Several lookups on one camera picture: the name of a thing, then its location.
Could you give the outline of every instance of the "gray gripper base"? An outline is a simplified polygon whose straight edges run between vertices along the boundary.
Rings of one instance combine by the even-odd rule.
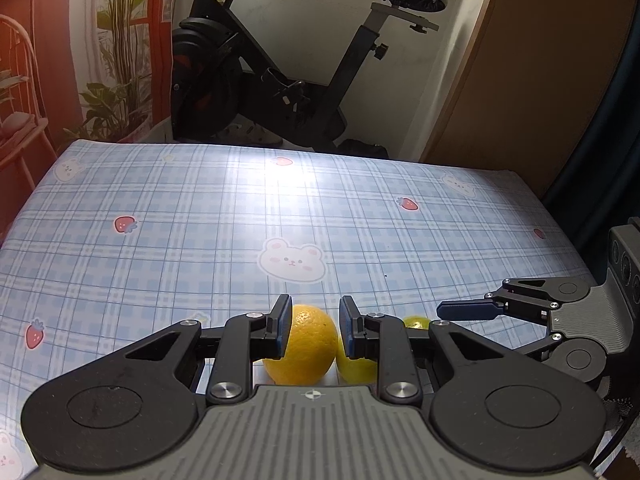
[[[611,269],[603,285],[591,287],[586,297],[565,303],[549,315],[552,332],[593,339],[609,355],[625,351],[631,343],[634,322]]]
[[[29,478],[506,480],[517,476],[464,462],[431,435],[417,410],[383,404],[365,386],[260,386],[246,402],[211,408],[185,443],[153,463],[100,476],[43,466]],[[594,477],[576,466],[544,478]]]

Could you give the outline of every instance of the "wall mural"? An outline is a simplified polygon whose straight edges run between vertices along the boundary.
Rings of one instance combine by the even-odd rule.
[[[172,0],[0,0],[0,244],[77,139],[144,141],[170,114]]]

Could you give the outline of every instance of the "plant pot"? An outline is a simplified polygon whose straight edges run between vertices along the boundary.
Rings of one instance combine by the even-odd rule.
[[[142,121],[140,126],[133,130],[128,136],[121,138],[119,144],[129,144],[132,142],[140,142],[144,139],[151,130],[151,114],[147,115],[145,120]]]

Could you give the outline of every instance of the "exercise bike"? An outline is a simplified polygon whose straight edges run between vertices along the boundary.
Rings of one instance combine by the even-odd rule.
[[[345,130],[340,102],[369,52],[383,59],[388,46],[376,44],[389,16],[420,33],[438,25],[403,9],[439,12],[447,0],[374,2],[328,86],[285,76],[230,7],[233,0],[194,0],[190,16],[172,33],[174,68],[171,112],[174,136],[211,142],[241,114],[298,146],[336,153]],[[250,70],[243,70],[241,59]]]

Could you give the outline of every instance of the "crosshair marking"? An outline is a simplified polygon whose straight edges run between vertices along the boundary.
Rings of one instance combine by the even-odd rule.
[[[309,390],[305,393],[307,399],[316,400],[322,397],[322,394],[318,390]]]

